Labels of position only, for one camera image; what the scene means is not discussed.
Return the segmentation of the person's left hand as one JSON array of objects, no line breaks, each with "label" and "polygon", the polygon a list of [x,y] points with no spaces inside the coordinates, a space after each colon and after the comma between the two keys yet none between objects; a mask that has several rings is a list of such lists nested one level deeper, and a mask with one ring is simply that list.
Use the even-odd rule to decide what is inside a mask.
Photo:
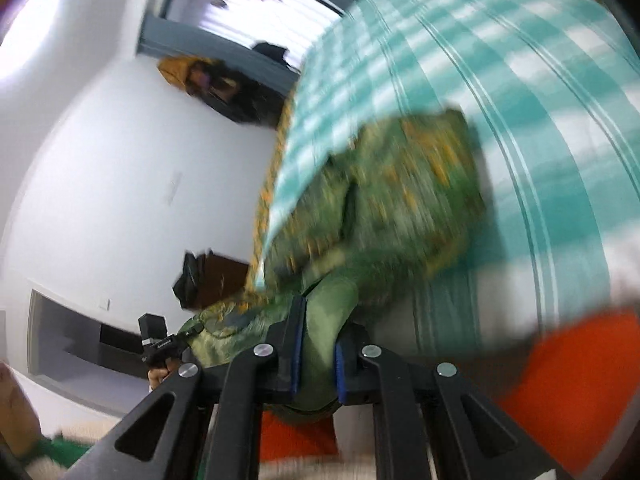
[{"label": "person's left hand", "polygon": [[167,359],[160,367],[152,367],[148,371],[149,390],[155,390],[170,374],[175,373],[181,366],[180,359]]}]

